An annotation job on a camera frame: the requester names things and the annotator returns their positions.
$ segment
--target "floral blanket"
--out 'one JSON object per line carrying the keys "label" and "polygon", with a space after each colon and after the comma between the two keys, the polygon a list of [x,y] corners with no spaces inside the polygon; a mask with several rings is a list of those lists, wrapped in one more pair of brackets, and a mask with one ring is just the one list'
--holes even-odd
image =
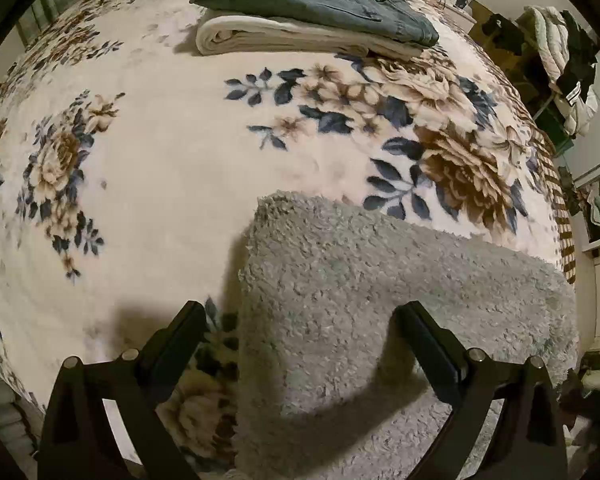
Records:
{"label": "floral blanket", "polygon": [[12,387],[44,410],[65,357],[115,358],[206,298],[209,343],[158,412],[199,470],[231,468],[236,271],[258,197],[278,189],[480,237],[573,282],[542,133],[435,2],[408,1],[440,34],[408,62],[202,57],[203,9],[188,0],[67,10],[0,85],[0,374]]}

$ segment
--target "folded white towel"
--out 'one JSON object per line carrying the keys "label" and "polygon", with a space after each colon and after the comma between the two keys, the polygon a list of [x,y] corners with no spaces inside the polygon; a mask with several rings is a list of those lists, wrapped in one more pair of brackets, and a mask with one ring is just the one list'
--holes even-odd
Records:
{"label": "folded white towel", "polygon": [[225,52],[301,50],[367,56],[369,51],[392,59],[418,56],[422,47],[364,32],[207,10],[198,23],[196,46],[203,56]]}

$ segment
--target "black mount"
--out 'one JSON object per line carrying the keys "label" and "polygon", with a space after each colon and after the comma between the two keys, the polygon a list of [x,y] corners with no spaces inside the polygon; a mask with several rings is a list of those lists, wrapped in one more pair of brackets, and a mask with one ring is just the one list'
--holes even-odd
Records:
{"label": "black mount", "polygon": [[564,480],[567,455],[558,405],[542,359],[493,361],[468,351],[419,301],[397,309],[398,323],[439,400],[453,411],[409,480],[455,480],[482,429],[491,401],[504,399],[475,480]]}
{"label": "black mount", "polygon": [[[396,310],[398,325],[436,396],[451,415],[408,480],[455,480],[482,429],[491,401],[504,399],[475,480],[564,480],[567,460],[557,402],[542,359],[493,361],[466,350],[418,301]],[[200,480],[154,412],[171,395],[206,332],[204,307],[189,301],[142,351],[92,365],[64,361],[46,412],[40,480],[132,480],[102,399],[118,404],[150,480]]]}
{"label": "black mount", "polygon": [[38,454],[40,480],[135,480],[120,455],[102,399],[113,399],[146,477],[200,480],[154,409],[167,400],[206,331],[204,307],[188,301],[142,351],[85,365],[65,359],[58,373]]}

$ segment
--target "fluffy gray mat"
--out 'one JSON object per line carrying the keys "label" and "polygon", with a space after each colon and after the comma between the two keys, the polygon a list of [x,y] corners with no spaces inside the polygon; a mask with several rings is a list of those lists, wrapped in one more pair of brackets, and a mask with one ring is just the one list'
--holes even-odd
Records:
{"label": "fluffy gray mat", "polygon": [[450,409],[390,323],[409,300],[468,348],[520,363],[540,355],[554,384],[576,363],[573,289],[525,254],[289,193],[260,201],[248,248],[236,444],[253,480],[411,471]]}

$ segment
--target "denim fabric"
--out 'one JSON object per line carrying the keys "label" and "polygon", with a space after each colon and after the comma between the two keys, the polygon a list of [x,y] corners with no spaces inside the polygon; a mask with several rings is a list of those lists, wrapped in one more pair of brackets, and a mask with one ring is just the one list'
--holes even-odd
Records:
{"label": "denim fabric", "polygon": [[291,18],[300,22],[367,32],[429,47],[438,33],[405,0],[190,0],[213,10],[232,10],[264,18]]}

